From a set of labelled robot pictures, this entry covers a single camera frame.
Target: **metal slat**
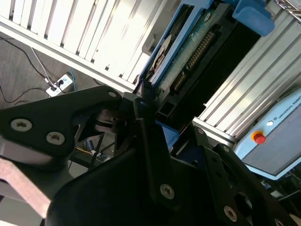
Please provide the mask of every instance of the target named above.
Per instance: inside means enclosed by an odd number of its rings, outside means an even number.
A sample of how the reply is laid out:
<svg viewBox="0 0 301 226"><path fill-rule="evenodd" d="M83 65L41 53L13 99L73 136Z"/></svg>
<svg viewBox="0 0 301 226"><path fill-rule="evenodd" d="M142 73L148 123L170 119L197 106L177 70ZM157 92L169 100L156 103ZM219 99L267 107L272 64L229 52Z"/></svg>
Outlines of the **metal slat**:
<svg viewBox="0 0 301 226"><path fill-rule="evenodd" d="M43 13L45 0L36 0L36 4L34 7L33 17L32 17L32 25L31 25L31 31L33 33L38 33L40 21Z"/></svg>
<svg viewBox="0 0 301 226"><path fill-rule="evenodd" d="M72 5L73 0L58 0L56 2L55 11L49 29L48 40L58 46L61 45Z"/></svg>
<svg viewBox="0 0 301 226"><path fill-rule="evenodd" d="M99 43L99 40L101 39L101 36L104 32L105 27L107 24L109 25L110 23L110 18L112 17L112 14L114 13L115 7L118 6L120 0L108 0L107 4L104 8L102 17L100 19L100 22L97 26L97 29L95 31L94 37L91 41L90 47L88 49L87 55L86 55L86 60L91 61L92 57L96 51L97 45Z"/></svg>
<svg viewBox="0 0 301 226"><path fill-rule="evenodd" d="M91 23L88 27L87 33L84 37L83 44L79 49L79 56L82 58L86 57L86 54L88 52L90 43L93 39L94 33L96 32L98 23L100 19L102 18L104 7L106 6L107 1L98 1L96 5L95 12L93 14Z"/></svg>
<svg viewBox="0 0 301 226"><path fill-rule="evenodd" d="M76 53L93 4L94 0L78 0L64 44L66 50Z"/></svg>
<svg viewBox="0 0 301 226"><path fill-rule="evenodd" d="M40 25L38 30L38 35L41 37L45 36L48 21L51 21L50 12L52 8L53 0L45 0L42 16L40 19Z"/></svg>
<svg viewBox="0 0 301 226"><path fill-rule="evenodd" d="M6 19L9 19L11 3L12 3L12 0L1 0L0 1L0 16L3 16Z"/></svg>
<svg viewBox="0 0 301 226"><path fill-rule="evenodd" d="M16 0L13 22L16 24L21 23L22 12L23 12L24 0Z"/></svg>
<svg viewBox="0 0 301 226"><path fill-rule="evenodd" d="M28 26L31 9L32 9L32 0L25 0L22 18L21 18L21 26L24 28L27 28Z"/></svg>
<svg viewBox="0 0 301 226"><path fill-rule="evenodd" d="M269 6L275 30L259 39L196 121L239 137L300 77L300 25L274 2Z"/></svg>
<svg viewBox="0 0 301 226"><path fill-rule="evenodd" d="M109 73L115 76L123 74L136 51L139 54L142 53L142 47L139 48L142 43L141 39L148 36L148 34L145 35L150 26L148 22L153 19L162 1L139 0L131 3L135 4L128 18L125 14L121 16L123 6L120 3L111 23L113 29L109 28L102 42L100 42L97 48L98 53L95 56L95 64L101 68L110 65ZM119 24L121 32L116 32L118 28L115 24Z"/></svg>

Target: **power cable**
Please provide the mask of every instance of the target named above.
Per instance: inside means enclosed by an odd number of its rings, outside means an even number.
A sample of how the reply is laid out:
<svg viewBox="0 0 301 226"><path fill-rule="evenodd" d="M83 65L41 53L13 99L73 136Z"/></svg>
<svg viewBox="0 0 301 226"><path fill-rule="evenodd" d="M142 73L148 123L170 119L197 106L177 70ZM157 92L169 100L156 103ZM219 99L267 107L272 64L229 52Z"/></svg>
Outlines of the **power cable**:
<svg viewBox="0 0 301 226"><path fill-rule="evenodd" d="M43 70L44 70L44 72L45 72L45 75L46 75L46 77L47 77L47 79L48 79L48 82L49 82L53 87L55 87L54 83L53 83L53 82L51 81L51 79L49 78L48 73L47 73L47 71L46 71L46 69L45 69L43 63L41 62L40 58L38 57L38 55L36 54L36 52L34 51L34 49L33 49L32 47L31 47L31 49L32 49L34 55L36 56L38 62L39 62L40 65L42 66L42 68L43 68Z"/></svg>
<svg viewBox="0 0 301 226"><path fill-rule="evenodd" d="M16 106L19 103L29 103L29 102L30 102L29 100L20 100L20 101L16 102L14 105Z"/></svg>
<svg viewBox="0 0 301 226"><path fill-rule="evenodd" d="M35 70L40 76L42 76L43 79L46 78L46 77L45 77L43 74L41 74L41 72L39 72L39 71L37 70L37 68L33 65L32 61L31 61L30 58L29 58L29 56L27 55L27 53L26 53L23 49L21 49L20 47L16 46L16 45L13 44L13 43L11 43L10 41L7 41L7 39L5 39L5 38L0 37L0 40L3 40L3 41L5 41L5 42L7 42L8 44L14 46L14 47L17 48L18 50L22 51L22 52L26 55L26 57L27 57L29 63L30 63L31 66L34 68L34 70Z"/></svg>
<svg viewBox="0 0 301 226"><path fill-rule="evenodd" d="M11 103L17 101L17 100L18 100L19 98L21 98L25 93L27 93L27 92L29 92L29 91L31 91L31 90L34 90L34 89L41 90L41 91L47 93L45 89L34 87L34 88L30 88L30 89L26 90L24 93L22 93L22 94L21 94L19 97L17 97L16 99L14 99L14 100L12 100L12 101L8 101L8 100L6 100L6 98L5 98L5 96L4 96L4 93L3 93L3 90L2 90L2 87L0 86L0 91L1 91L1 93L2 93L2 95L3 95L3 99L4 99L4 101L5 101L6 103L9 103L9 104L11 104Z"/></svg>

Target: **floor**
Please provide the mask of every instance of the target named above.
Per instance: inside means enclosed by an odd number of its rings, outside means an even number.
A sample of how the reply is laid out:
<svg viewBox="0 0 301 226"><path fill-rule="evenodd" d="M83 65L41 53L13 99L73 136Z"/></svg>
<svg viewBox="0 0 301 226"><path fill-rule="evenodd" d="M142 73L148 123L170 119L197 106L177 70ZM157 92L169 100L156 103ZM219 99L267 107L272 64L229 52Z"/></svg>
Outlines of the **floor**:
<svg viewBox="0 0 301 226"><path fill-rule="evenodd" d="M9 39L7 41L13 43L19 48L23 49L31 60L32 64L37 68L41 74L45 74L40 66L37 58L33 54L31 48L15 39L10 39L6 34L0 33L0 39ZM0 40L0 87L3 91L5 99L8 102L17 99L26 90L30 88L48 89L49 86L44 79L31 66L26 55L18 48L12 46L7 41ZM36 50L41 62L49 70L49 76L52 81L57 81L66 72L70 71L69 66L43 54ZM87 89L98 86L96 82L79 71L73 69L76 89ZM70 85L64 92L73 91L73 86ZM25 93L21 98L12 103L7 103L3 95L0 93L0 109L13 107L14 105L24 104L28 101L36 101L48 98L48 94L41 90L31 90ZM101 149L111 144L114 140L114 135L106 134L103 139ZM108 149L107 152L112 153L114 147Z"/></svg>

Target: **red emergency stop button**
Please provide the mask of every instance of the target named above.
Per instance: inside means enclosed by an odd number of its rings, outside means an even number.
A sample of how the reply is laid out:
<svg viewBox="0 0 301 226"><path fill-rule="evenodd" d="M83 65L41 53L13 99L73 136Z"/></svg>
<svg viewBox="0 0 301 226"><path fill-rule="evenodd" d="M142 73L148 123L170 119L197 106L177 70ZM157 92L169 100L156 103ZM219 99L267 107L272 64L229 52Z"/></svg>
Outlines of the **red emergency stop button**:
<svg viewBox="0 0 301 226"><path fill-rule="evenodd" d="M262 133L255 134L253 139L259 145L262 145L266 140L265 136Z"/></svg>

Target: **black cable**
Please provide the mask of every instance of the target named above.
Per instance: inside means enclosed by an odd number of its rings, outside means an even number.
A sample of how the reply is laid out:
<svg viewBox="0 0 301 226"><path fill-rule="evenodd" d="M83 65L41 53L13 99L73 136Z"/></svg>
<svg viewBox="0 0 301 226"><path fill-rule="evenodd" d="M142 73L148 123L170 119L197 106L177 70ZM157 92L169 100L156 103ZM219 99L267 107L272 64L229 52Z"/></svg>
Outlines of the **black cable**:
<svg viewBox="0 0 301 226"><path fill-rule="evenodd" d="M26 90L24 93L22 93L22 94L21 94L18 98L16 98L15 100L8 101L8 100L6 100L6 98L5 98L5 96L4 96L4 93L3 93L3 90L2 90L2 87L0 86L0 91L1 91L1 93L2 93L2 95L3 95L3 99L4 99L4 101L5 101L6 103L9 103L9 104L15 102L16 100L18 100L19 98L21 98L25 93L29 92L30 90L34 90L34 89L41 90L41 91L47 93L46 90L45 90L45 89L42 89L42 88L30 88L30 89Z"/></svg>
<svg viewBox="0 0 301 226"><path fill-rule="evenodd" d="M29 103L29 102L30 102L29 100L20 100L20 101L15 103L15 106L19 103Z"/></svg>
<svg viewBox="0 0 301 226"><path fill-rule="evenodd" d="M70 170L70 167L71 167L72 163L73 163L73 161L70 162L70 165L68 167L68 171Z"/></svg>
<svg viewBox="0 0 301 226"><path fill-rule="evenodd" d="M61 89L60 86L61 86L61 84L58 84L58 88L60 89L60 91L65 94L65 92Z"/></svg>
<svg viewBox="0 0 301 226"><path fill-rule="evenodd" d="M4 38L2 38L2 37L0 37L0 40L3 40L3 41L5 41L5 42L9 43L10 45L16 47L16 48L19 49L20 51L22 51L22 52L26 55L26 57L27 57L29 63L30 63L31 66L34 68L34 70L35 70L40 76L42 76L43 79L46 78L46 77L45 77L43 74L41 74L41 73L37 70L37 68L33 65L32 61L31 61L30 58L29 58L29 56L27 55L27 53L26 53L23 49L21 49L20 47L16 46L15 44L11 43L10 41L7 41L6 39L4 39Z"/></svg>

